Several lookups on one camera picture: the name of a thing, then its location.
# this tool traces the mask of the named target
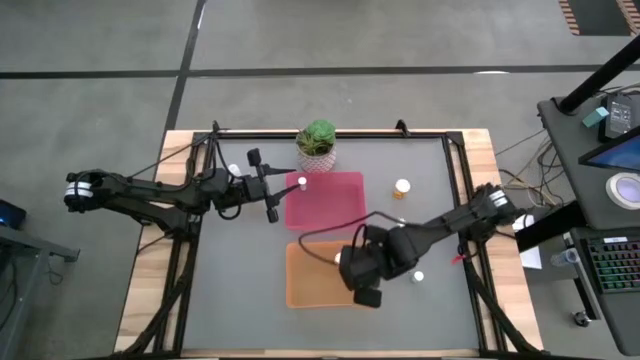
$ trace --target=computer monitor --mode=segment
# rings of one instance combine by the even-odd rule
[[[582,155],[578,163],[640,173],[640,126]]]

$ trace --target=keyboard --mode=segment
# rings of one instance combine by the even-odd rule
[[[640,292],[640,241],[589,239],[584,244],[600,293]]]

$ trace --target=green succulent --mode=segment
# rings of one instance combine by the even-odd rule
[[[329,153],[336,142],[336,127],[327,120],[316,120],[298,133],[296,143],[309,156]]]

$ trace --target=potted plant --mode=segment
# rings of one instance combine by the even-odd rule
[[[336,127],[327,120],[316,120],[298,133],[296,145],[302,170],[327,172],[336,162]]]

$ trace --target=white flower pot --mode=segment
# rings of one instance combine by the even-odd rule
[[[336,163],[336,144],[324,155],[309,156],[298,148],[298,163],[302,170],[310,173],[323,173],[331,170]]]

